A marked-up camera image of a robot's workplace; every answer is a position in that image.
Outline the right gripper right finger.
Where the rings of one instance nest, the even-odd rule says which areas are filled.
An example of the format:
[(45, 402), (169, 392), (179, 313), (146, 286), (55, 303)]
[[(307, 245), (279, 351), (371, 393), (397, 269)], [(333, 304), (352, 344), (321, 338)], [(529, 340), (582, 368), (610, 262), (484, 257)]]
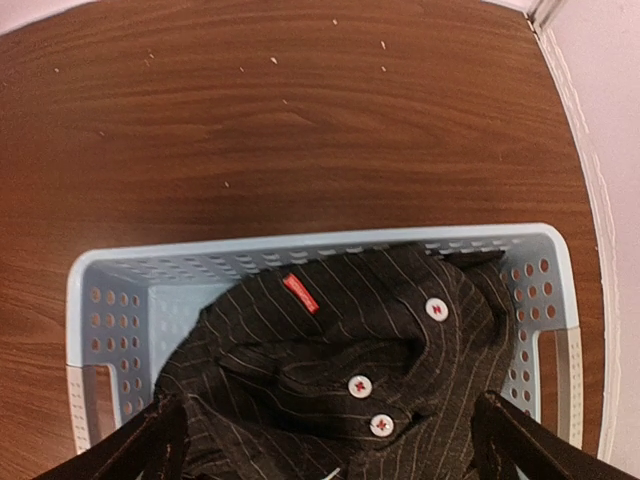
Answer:
[(493, 391), (475, 401), (474, 466), (481, 479), (630, 479), (570, 445)]

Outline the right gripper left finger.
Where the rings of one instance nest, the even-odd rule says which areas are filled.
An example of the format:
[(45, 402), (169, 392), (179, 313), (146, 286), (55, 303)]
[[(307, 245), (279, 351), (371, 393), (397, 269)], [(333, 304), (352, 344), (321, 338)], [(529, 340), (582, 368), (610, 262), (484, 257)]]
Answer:
[(186, 452), (187, 415), (176, 396), (153, 401), (84, 453), (40, 474), (55, 479), (179, 479)]

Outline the black pinstriped long sleeve shirt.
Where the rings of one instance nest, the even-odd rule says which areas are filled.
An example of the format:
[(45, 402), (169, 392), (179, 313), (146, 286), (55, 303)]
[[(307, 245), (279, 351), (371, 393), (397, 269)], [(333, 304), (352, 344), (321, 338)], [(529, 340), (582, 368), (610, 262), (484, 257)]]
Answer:
[(498, 251), (419, 243), (251, 276), (204, 307), (157, 396), (188, 419), (186, 479), (475, 479), (476, 398), (516, 313)]

